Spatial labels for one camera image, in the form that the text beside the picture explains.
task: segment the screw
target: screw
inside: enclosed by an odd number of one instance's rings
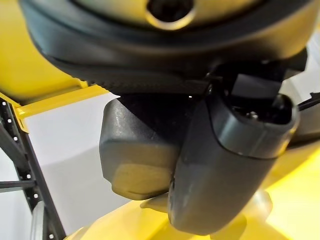
[[[254,120],[257,120],[258,117],[259,117],[258,114],[255,111],[251,111],[251,112],[247,113],[246,116],[251,118],[251,119],[254,119]]]

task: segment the round opening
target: round opening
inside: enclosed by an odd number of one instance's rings
[[[146,6],[156,19],[167,23],[182,19],[193,7],[193,0],[150,0]]]
[[[177,30],[188,25],[195,16],[193,0],[149,0],[148,22],[163,30]]]

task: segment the black metal shelf rack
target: black metal shelf rack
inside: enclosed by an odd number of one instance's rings
[[[12,160],[18,181],[0,181],[0,193],[23,191],[32,212],[31,240],[66,237],[27,133],[17,124],[12,106],[0,98],[0,148]]]

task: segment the yellow machine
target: yellow machine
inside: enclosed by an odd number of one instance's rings
[[[90,5],[89,1],[80,2]],[[204,20],[207,18],[194,18],[191,23],[197,26]],[[176,25],[156,21],[151,25],[170,31],[188,25],[185,21]],[[28,36],[17,1],[0,2],[0,29],[0,97],[11,104],[22,131],[29,132],[24,121],[27,117],[108,92],[94,82],[71,77],[46,61]],[[66,240],[318,240],[319,189],[320,141],[314,140],[287,149],[244,209],[215,233],[194,235],[175,229],[168,219],[165,193],[133,200]]]

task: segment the yellow surface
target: yellow surface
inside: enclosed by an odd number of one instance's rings
[[[288,150],[224,229],[196,236],[170,226],[167,196],[131,201],[67,240],[319,240],[320,141]]]
[[[0,98],[12,104],[20,128],[25,118],[107,93],[73,78],[36,50],[16,0],[0,0]]]
[[[35,49],[16,0],[0,0],[0,93],[26,105],[87,87]]]

